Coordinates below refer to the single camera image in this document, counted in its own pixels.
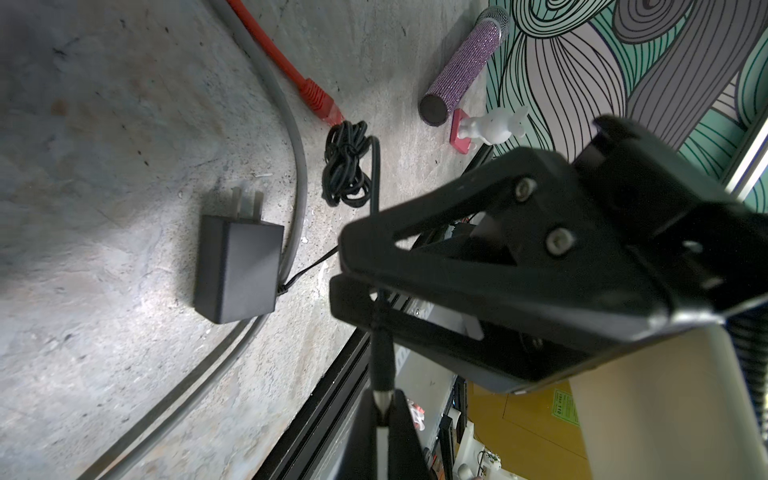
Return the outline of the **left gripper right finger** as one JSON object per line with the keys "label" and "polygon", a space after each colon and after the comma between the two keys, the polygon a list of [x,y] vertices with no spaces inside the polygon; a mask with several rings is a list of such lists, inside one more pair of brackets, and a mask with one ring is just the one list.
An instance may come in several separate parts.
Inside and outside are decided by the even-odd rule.
{"label": "left gripper right finger", "polygon": [[402,390],[394,392],[388,420],[387,478],[389,480],[428,480],[429,468]]}

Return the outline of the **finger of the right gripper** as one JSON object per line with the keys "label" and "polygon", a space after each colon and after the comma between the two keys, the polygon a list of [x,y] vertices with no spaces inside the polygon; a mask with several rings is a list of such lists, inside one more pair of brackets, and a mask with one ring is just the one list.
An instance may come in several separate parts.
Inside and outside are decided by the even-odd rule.
{"label": "finger of the right gripper", "polygon": [[396,344],[442,365],[494,393],[521,395],[543,389],[619,357],[593,355],[549,342],[536,351],[524,336],[493,324],[481,340],[430,323],[370,298],[369,287],[345,275],[330,281],[332,315],[368,331],[383,330]]}

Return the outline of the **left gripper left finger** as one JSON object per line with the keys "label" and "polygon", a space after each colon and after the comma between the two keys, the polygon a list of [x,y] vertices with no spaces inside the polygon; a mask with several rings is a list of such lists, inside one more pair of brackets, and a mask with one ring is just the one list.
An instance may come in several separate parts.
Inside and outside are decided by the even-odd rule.
{"label": "left gripper left finger", "polygon": [[338,470],[342,480],[377,478],[378,408],[373,393],[366,389],[361,396],[348,442]]}

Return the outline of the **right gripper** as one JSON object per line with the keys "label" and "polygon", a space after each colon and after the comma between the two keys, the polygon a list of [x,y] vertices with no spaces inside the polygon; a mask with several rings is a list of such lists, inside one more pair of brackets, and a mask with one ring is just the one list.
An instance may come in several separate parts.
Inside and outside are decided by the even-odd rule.
{"label": "right gripper", "polygon": [[637,123],[603,115],[574,161],[518,147],[348,224],[337,316],[372,287],[530,336],[656,336],[767,306],[767,219]]}

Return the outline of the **black power adapter with cable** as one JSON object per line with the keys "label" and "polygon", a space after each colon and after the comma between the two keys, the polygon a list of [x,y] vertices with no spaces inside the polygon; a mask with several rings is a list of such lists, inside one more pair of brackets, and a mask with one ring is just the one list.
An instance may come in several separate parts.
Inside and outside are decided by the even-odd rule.
{"label": "black power adapter with cable", "polygon": [[[381,147],[364,121],[344,120],[326,139],[322,198],[379,212]],[[270,314],[293,284],[335,255],[334,247],[287,280],[278,278],[284,227],[255,219],[201,217],[193,306],[214,324]]]}

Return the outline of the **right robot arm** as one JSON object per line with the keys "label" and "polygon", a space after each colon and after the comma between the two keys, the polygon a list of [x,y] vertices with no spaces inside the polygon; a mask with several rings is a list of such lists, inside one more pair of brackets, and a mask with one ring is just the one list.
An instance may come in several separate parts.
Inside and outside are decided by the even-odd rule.
{"label": "right robot arm", "polygon": [[564,379],[597,479],[767,475],[767,218],[610,115],[346,225],[335,318],[370,386],[338,477],[426,479],[395,345],[502,393]]}

